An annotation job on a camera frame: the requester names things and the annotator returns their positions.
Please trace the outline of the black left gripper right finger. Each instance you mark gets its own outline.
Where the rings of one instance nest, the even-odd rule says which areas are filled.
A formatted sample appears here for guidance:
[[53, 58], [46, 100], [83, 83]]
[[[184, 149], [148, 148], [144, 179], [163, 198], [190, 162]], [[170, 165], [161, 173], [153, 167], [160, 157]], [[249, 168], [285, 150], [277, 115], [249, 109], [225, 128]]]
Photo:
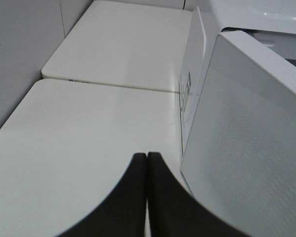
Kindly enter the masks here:
[[244, 237], [198, 203], [177, 181], [162, 155], [148, 154], [148, 213], [153, 237]]

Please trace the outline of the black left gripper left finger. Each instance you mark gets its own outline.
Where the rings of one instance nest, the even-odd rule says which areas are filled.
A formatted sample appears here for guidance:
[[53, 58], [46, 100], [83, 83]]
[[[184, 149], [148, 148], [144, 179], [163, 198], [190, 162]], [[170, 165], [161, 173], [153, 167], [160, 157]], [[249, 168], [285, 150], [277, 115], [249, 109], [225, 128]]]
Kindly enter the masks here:
[[146, 221], [147, 155], [133, 155], [110, 194], [61, 237], [143, 237]]

